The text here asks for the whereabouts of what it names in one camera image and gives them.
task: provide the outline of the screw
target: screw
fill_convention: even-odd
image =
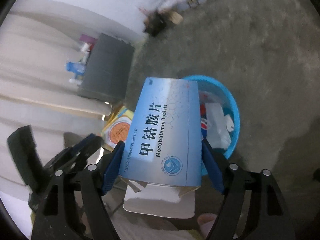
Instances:
[[[235,163],[231,163],[231,164],[229,165],[229,168],[232,169],[233,171],[236,171],[236,170],[238,169],[238,165],[235,164]]]
[[[89,171],[94,171],[96,168],[97,168],[97,165],[95,165],[95,164],[90,164],[90,165],[88,166],[88,170],[89,170]]]
[[[271,172],[269,170],[263,170],[262,172],[264,175],[266,176],[270,176],[271,175]]]
[[[55,175],[56,175],[57,177],[59,177],[59,176],[62,175],[62,173],[63,173],[62,170],[57,170],[56,173],[55,173]]]

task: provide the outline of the orange label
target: orange label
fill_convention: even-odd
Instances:
[[[110,141],[114,144],[117,144],[119,141],[125,141],[128,136],[129,128],[130,124],[127,122],[117,123],[111,128],[109,133]]]

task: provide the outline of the concrete floor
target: concrete floor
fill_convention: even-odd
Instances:
[[[231,161],[273,172],[299,231],[320,210],[320,184],[312,181],[320,167],[319,15],[309,0],[208,0],[183,17],[143,46],[126,105],[135,109],[147,76],[203,74],[221,81],[241,115]],[[221,201],[204,177],[196,215],[216,213]],[[195,218],[174,223],[196,227]]]

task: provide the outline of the blue gripper pad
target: blue gripper pad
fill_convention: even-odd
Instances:
[[[225,191],[225,187],[223,185],[222,172],[219,169],[218,164],[215,161],[210,149],[205,145],[204,141],[202,141],[202,160],[204,162],[205,168],[208,171],[208,175],[213,187],[223,194]]]
[[[107,166],[105,172],[103,173],[103,184],[102,193],[105,195],[109,190],[112,189],[113,184],[119,174],[120,163],[122,159],[122,154],[124,151],[124,142],[119,142],[115,149],[112,151],[112,160]]]
[[[84,147],[86,146],[88,143],[90,143],[90,141],[92,139],[94,139],[96,137],[96,135],[94,133],[89,134],[86,138],[84,138],[81,142],[77,143],[76,145],[73,146],[72,148],[72,152],[71,155],[74,157],[76,156],[76,154]]]

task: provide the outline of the blue medicine box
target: blue medicine box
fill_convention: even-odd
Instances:
[[[169,186],[201,185],[201,118],[195,81],[146,78],[119,175]]]

